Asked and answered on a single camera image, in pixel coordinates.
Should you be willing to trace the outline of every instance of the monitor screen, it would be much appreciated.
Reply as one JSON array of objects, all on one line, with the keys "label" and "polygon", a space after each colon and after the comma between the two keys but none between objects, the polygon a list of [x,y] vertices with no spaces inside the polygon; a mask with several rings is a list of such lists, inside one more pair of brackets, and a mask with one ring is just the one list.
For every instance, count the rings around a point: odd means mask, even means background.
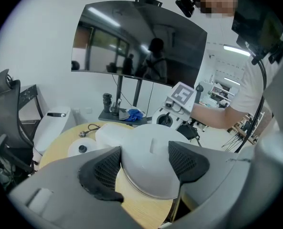
[{"label": "monitor screen", "polygon": [[194,87],[207,32],[162,7],[132,1],[87,4],[72,52],[72,71],[111,73]]}]

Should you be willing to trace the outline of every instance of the round table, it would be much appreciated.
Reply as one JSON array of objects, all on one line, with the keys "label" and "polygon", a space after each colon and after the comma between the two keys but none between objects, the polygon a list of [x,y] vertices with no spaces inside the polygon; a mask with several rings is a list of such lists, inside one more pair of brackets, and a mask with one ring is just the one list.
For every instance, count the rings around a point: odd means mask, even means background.
[{"label": "round table", "polygon": [[[108,122],[94,122],[92,124],[103,126],[106,123]],[[55,160],[67,158],[69,146],[73,141],[80,138],[79,133],[81,131],[88,130],[87,127],[89,124],[90,123],[78,125],[59,135],[42,156],[39,168],[42,168]],[[114,122],[113,124],[133,129],[133,127],[129,125]],[[95,131],[88,133],[87,137],[95,140]],[[155,199],[140,193],[127,180],[122,168],[116,178],[115,190],[121,193],[124,197],[122,208],[146,229],[157,229],[170,212],[173,202],[172,199]]]}]

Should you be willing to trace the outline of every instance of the white container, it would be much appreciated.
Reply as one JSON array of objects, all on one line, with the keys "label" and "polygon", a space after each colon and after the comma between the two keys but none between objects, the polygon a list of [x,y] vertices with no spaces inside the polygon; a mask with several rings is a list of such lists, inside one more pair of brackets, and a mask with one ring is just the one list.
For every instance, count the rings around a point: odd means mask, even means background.
[{"label": "white container", "polygon": [[[48,113],[65,114],[63,117],[48,116]],[[75,127],[76,122],[69,107],[56,107],[49,110],[39,123],[35,136],[34,147],[43,155],[50,144],[64,131]]]},{"label": "white container", "polygon": [[131,130],[120,125],[107,123],[103,125],[95,133],[95,140],[97,148],[109,148],[122,146],[124,137],[128,135]]},{"label": "white container", "polygon": [[140,125],[124,139],[121,164],[129,181],[141,192],[160,199],[177,198],[179,180],[169,162],[169,141],[189,143],[164,125]]},{"label": "white container", "polygon": [[[84,153],[81,153],[79,151],[80,146],[86,147],[86,151]],[[68,149],[67,157],[85,154],[85,153],[88,153],[88,152],[91,152],[91,151],[95,151],[97,149],[98,148],[97,148],[96,141],[94,141],[93,139],[88,138],[88,137],[81,137],[81,138],[75,140],[73,143],[71,143],[71,145],[69,146],[69,149]]]}]

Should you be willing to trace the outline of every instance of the white t-shirt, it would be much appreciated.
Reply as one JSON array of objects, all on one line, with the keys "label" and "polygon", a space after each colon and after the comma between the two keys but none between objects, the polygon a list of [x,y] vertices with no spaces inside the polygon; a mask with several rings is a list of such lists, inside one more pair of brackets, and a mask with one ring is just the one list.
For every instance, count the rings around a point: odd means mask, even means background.
[{"label": "white t-shirt", "polygon": [[[276,75],[279,65],[277,62],[270,64],[269,55],[267,55],[262,61],[266,69],[267,84],[268,87],[273,77]],[[263,77],[259,65],[252,65],[252,57],[250,56],[245,64],[244,75],[241,80],[240,89],[231,101],[230,106],[240,112],[250,113],[255,115],[258,105],[263,94]],[[268,133],[270,131],[278,131],[279,126],[273,118],[269,123],[266,130],[262,133]]]},{"label": "white t-shirt", "polygon": [[[163,59],[164,57],[161,56],[160,58],[155,58],[152,53],[149,53],[145,59],[145,61],[143,62],[143,65],[146,66],[147,65],[147,60],[149,60],[151,63],[155,63],[156,61]],[[157,62],[156,64],[154,64],[153,66],[156,71],[159,73],[159,75],[152,70],[151,68],[147,69],[147,74],[150,76],[151,80],[154,81],[161,81],[162,79],[167,79],[167,63],[166,60],[162,60]]]}]

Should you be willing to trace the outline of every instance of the fluorescent light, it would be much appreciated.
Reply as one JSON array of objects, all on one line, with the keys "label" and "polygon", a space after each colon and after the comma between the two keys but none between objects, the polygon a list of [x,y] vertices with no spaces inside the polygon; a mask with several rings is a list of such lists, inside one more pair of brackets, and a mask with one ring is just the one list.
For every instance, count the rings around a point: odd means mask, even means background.
[{"label": "fluorescent light", "polygon": [[112,45],[112,44],[110,44],[109,46],[110,46],[110,47],[112,47],[112,48],[116,48],[116,46],[115,46],[115,45]]},{"label": "fluorescent light", "polygon": [[235,81],[233,81],[233,80],[231,80],[231,79],[228,79],[228,78],[226,78],[226,77],[224,77],[224,79],[225,79],[225,80],[227,80],[227,81],[230,81],[230,82],[236,83],[236,84],[238,84],[238,85],[240,86],[240,83],[237,83],[237,82],[235,82]]},{"label": "fluorescent light", "polygon": [[106,20],[107,22],[111,23],[112,25],[116,26],[116,27],[119,27],[120,24],[117,23],[116,21],[114,21],[113,19],[109,18],[107,15],[101,13],[99,10],[96,10],[95,8],[93,7],[90,7],[88,8],[88,10],[91,12],[91,13],[94,13],[95,15],[98,15],[99,17],[101,17],[103,20]]},{"label": "fluorescent light", "polygon": [[225,50],[229,50],[229,51],[233,51],[233,52],[238,52],[238,53],[241,53],[241,54],[244,54],[246,56],[250,56],[251,54],[247,51],[244,51],[242,49],[239,49],[239,48],[234,48],[234,47],[231,47],[231,46],[226,46],[224,45],[224,49]]},{"label": "fluorescent light", "polygon": [[141,48],[146,52],[149,53],[150,51],[148,50],[148,47],[145,45],[141,45]]}]

